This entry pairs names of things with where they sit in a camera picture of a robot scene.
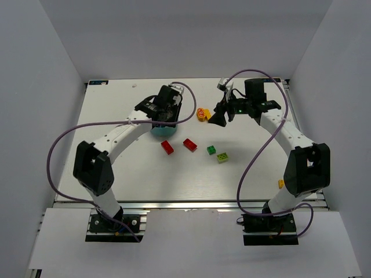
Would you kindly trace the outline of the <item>right blue corner label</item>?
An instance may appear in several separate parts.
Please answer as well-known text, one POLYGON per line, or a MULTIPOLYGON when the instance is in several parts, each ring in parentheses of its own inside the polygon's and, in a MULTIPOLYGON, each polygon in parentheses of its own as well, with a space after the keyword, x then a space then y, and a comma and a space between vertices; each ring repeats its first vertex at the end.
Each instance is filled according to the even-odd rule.
POLYGON ((281 79, 280 78, 263 78, 262 79, 264 83, 274 83, 274 82, 277 82, 277 83, 281 83, 281 79))

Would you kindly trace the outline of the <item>right red lego brick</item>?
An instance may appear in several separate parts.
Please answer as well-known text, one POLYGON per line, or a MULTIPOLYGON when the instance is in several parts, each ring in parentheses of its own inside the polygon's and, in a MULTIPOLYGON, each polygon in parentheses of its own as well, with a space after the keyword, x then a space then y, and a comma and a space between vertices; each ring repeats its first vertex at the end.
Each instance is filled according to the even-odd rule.
POLYGON ((194 152, 197 149, 197 144, 195 144, 193 141, 191 141, 189 138, 186 138, 183 141, 183 145, 190 150, 191 152, 194 152))

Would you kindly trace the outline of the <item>yellow orange lego figure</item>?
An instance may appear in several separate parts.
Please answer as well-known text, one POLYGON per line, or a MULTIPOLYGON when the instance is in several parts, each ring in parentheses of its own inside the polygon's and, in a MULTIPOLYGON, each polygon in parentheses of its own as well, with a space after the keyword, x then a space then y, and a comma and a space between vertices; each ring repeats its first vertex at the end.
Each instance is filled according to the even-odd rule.
POLYGON ((208 121, 212 117, 210 111, 204 108, 197 109, 197 118, 200 122, 208 121))

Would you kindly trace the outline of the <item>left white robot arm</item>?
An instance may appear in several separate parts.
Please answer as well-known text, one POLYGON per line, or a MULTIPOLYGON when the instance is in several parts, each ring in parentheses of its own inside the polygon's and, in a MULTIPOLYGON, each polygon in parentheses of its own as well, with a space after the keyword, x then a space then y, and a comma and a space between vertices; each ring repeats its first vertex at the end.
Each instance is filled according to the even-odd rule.
POLYGON ((184 89, 163 85, 157 95, 145 98, 119 125, 93 142, 77 146, 73 176, 98 205, 98 212, 110 225, 122 221, 123 209, 111 189, 114 183, 112 165, 116 158, 140 136, 152 130, 155 122, 176 122, 179 118, 184 89))

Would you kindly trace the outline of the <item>left red lego brick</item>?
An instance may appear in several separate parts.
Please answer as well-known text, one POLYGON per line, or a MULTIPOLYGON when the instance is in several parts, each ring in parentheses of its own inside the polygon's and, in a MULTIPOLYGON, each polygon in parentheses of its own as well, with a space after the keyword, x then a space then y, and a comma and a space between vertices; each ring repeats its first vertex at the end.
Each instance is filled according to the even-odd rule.
POLYGON ((170 155, 170 154, 172 154, 172 153, 174 152, 173 147, 170 145, 170 143, 169 143, 167 140, 162 141, 162 142, 161 142, 161 146, 162 146, 163 150, 164 150, 168 155, 170 155))

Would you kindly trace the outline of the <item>pale green sloped lego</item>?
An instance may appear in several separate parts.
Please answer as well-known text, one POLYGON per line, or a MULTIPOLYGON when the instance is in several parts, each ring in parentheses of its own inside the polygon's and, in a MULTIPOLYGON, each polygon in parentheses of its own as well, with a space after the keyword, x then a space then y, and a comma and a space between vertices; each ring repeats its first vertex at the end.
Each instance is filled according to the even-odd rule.
POLYGON ((229 157, 226 152, 217 154, 216 158, 218 163, 224 163, 229 160, 229 157))

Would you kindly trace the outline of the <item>red lego brick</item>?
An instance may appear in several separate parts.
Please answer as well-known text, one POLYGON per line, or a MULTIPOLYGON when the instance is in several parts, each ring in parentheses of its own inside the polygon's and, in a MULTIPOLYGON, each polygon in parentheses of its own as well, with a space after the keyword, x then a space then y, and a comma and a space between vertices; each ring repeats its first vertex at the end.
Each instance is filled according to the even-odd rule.
POLYGON ((190 150, 191 152, 194 152, 197 149, 197 144, 195 144, 193 141, 191 141, 189 138, 186 138, 183 141, 183 145, 190 150))
POLYGON ((170 154, 172 154, 172 153, 174 152, 173 147, 170 145, 170 143, 169 143, 167 140, 162 141, 162 142, 161 142, 161 146, 162 146, 163 150, 164 150, 168 155, 170 155, 170 154))

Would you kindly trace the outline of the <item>blue corner label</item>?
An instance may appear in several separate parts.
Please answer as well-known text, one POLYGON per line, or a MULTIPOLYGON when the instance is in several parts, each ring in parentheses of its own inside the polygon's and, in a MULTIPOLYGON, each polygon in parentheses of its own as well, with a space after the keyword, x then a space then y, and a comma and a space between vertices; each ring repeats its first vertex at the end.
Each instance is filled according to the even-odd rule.
POLYGON ((281 83, 281 79, 280 78, 263 78, 262 79, 264 83, 274 83, 274 82, 277 82, 277 83, 281 83))
POLYGON ((100 85, 107 85, 108 80, 91 80, 89 81, 89 86, 100 86, 100 85))

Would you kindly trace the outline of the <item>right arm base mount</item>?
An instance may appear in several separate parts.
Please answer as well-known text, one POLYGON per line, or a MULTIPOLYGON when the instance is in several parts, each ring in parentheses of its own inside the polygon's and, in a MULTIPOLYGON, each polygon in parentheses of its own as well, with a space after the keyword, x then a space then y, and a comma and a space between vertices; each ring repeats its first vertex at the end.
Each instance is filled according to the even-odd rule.
POLYGON ((245 246, 295 246, 299 244, 293 214, 257 217, 242 214, 237 224, 243 227, 245 246))

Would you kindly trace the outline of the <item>left blue corner label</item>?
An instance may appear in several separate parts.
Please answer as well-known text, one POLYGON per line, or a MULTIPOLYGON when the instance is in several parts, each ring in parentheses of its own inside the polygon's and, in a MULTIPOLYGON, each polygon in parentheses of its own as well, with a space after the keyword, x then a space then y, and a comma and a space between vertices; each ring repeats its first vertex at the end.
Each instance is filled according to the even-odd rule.
POLYGON ((100 85, 107 85, 108 80, 91 80, 89 81, 89 86, 100 86, 100 85))

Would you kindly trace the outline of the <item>yellow lego brick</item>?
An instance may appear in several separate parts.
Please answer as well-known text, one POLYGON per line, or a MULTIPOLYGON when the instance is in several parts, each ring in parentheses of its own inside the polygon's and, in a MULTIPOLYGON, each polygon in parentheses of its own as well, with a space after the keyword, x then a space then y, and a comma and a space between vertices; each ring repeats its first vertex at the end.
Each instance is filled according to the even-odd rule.
POLYGON ((278 188, 282 189, 285 186, 284 180, 278 180, 278 188))

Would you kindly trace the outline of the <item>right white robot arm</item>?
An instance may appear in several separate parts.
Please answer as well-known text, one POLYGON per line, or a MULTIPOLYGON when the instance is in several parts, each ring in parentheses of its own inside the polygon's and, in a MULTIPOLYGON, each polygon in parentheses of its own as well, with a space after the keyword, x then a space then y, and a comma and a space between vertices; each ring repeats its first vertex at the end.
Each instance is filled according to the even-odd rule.
POLYGON ((284 186, 263 209, 264 215, 281 216, 291 213, 307 196, 330 184, 330 149, 317 144, 288 121, 287 108, 268 100, 261 78, 244 81, 245 94, 238 98, 233 83, 220 79, 217 88, 224 93, 217 103, 210 123, 224 127, 235 115, 249 115, 270 133, 288 157, 283 174, 284 186))

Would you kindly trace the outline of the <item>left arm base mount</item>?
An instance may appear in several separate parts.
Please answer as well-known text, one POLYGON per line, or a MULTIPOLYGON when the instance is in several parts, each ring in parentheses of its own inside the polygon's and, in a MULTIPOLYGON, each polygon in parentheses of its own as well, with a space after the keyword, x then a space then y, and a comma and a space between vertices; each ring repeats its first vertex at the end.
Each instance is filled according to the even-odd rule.
POLYGON ((124 214, 122 222, 135 234, 136 238, 122 224, 105 219, 98 212, 91 213, 85 236, 85 242, 96 243, 138 243, 146 229, 146 216, 124 214))

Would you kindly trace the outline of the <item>teal round divided container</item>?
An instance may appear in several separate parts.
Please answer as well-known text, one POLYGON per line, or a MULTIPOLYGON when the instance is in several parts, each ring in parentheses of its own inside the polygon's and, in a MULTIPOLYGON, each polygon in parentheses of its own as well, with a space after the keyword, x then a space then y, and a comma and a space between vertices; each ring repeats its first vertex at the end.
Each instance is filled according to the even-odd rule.
POLYGON ((171 137, 177 131, 177 125, 152 125, 151 134, 156 137, 171 137))

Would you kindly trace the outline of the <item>small green lego brick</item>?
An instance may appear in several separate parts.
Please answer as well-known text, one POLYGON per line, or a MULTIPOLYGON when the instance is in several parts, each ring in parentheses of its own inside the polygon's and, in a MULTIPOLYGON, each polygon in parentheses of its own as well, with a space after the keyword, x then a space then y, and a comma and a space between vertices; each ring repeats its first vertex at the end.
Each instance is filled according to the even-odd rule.
POLYGON ((216 153, 216 149, 215 149, 215 147, 213 145, 208 146, 206 148, 206 150, 207 150, 207 152, 208 152, 209 155, 212 155, 212 154, 215 154, 216 153))

